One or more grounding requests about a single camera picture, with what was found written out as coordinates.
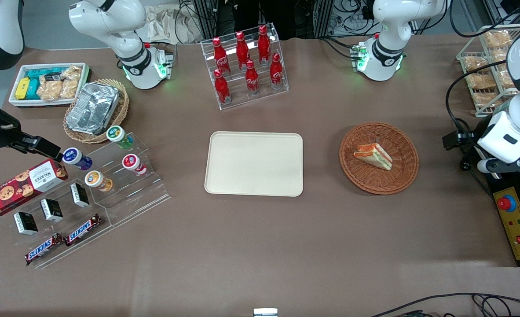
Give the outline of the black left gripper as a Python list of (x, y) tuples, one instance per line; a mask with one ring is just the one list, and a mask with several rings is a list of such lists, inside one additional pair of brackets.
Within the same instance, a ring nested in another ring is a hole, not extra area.
[(443, 148), (446, 151), (460, 147), (461, 152), (469, 152), (473, 147), (477, 150), (482, 148), (477, 144), (474, 132), (453, 131), (442, 137)]

